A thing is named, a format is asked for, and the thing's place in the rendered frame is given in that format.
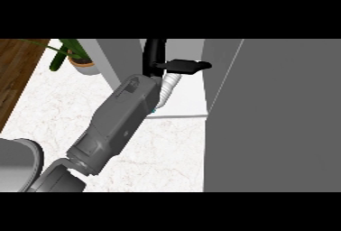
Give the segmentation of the grey rounded robot body part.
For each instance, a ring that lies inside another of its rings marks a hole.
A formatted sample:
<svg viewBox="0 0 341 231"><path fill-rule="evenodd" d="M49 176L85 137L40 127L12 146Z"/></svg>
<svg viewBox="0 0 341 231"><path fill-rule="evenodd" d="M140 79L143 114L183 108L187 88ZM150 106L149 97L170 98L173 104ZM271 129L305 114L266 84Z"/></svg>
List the grey rounded robot body part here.
<svg viewBox="0 0 341 231"><path fill-rule="evenodd" d="M44 152L25 138L0 138L0 192L25 192L40 176Z"/></svg>

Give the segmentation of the pale grey plant pot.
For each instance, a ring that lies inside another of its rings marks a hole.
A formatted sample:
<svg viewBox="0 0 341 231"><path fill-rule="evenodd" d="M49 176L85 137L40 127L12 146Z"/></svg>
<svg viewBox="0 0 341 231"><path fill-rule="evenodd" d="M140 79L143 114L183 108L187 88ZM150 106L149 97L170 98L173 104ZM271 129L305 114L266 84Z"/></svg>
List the pale grey plant pot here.
<svg viewBox="0 0 341 231"><path fill-rule="evenodd" d="M72 66L75 67L75 70L81 74L91 76L91 75L97 75L100 73L91 59L75 59L72 57L68 57L68 60L72 64Z"/></svg>

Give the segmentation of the grey cabinet with white shelf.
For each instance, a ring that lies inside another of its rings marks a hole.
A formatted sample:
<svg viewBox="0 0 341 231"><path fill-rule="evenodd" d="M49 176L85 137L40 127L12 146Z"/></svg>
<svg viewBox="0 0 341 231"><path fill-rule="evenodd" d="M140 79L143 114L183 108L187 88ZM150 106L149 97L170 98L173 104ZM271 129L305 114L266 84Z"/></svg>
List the grey cabinet with white shelf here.
<svg viewBox="0 0 341 231"><path fill-rule="evenodd" d="M116 89L131 74L143 73L144 39L78 39L105 81ZM165 60L201 60L202 39L168 39ZM202 72L181 75L164 107L147 119L206 117L206 99Z"/></svg>

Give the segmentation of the clear ribbed water bottle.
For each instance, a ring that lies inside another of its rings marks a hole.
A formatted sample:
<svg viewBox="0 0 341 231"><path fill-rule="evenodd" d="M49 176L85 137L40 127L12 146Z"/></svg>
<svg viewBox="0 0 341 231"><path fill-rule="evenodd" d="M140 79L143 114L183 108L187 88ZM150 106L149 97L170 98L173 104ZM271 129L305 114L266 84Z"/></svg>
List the clear ribbed water bottle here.
<svg viewBox="0 0 341 231"><path fill-rule="evenodd" d="M156 106L152 110L152 112L156 112L156 110L165 106L167 101L171 96L171 92L174 90L174 87L177 86L181 79L181 74L177 73L167 73L162 78L162 84L161 84L161 90L159 90L159 100L156 103Z"/></svg>

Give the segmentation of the dark grey cabinet door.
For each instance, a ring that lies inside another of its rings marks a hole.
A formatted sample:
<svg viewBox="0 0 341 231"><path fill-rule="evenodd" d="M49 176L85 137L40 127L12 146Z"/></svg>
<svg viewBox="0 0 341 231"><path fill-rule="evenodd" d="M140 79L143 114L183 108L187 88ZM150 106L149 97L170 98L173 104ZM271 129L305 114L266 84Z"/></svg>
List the dark grey cabinet door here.
<svg viewBox="0 0 341 231"><path fill-rule="evenodd" d="M208 191L341 191L341 40L242 43L206 120Z"/></svg>

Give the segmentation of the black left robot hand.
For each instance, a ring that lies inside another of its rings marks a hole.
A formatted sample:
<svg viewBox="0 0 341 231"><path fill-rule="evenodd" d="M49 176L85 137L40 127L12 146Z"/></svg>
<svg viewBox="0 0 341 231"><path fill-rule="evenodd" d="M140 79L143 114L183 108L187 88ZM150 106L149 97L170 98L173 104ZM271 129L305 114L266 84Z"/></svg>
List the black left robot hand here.
<svg viewBox="0 0 341 231"><path fill-rule="evenodd" d="M162 77L164 73L193 75L201 70L209 69L206 61L171 60L165 61L165 39L147 39L143 46L143 75Z"/></svg>

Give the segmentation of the green leafy plant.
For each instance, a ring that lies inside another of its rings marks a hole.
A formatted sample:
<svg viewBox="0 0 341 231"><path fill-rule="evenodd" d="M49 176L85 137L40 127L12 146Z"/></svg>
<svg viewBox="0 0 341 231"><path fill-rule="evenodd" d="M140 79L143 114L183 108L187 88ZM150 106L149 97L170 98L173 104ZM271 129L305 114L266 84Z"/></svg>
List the green leafy plant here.
<svg viewBox="0 0 341 231"><path fill-rule="evenodd" d="M94 66L94 62L77 39L60 39L62 46L59 48L54 48L31 39L22 39L22 41L56 51L54 58L49 64L49 69L51 71L57 71L60 69L65 60L69 60L75 68L88 68Z"/></svg>

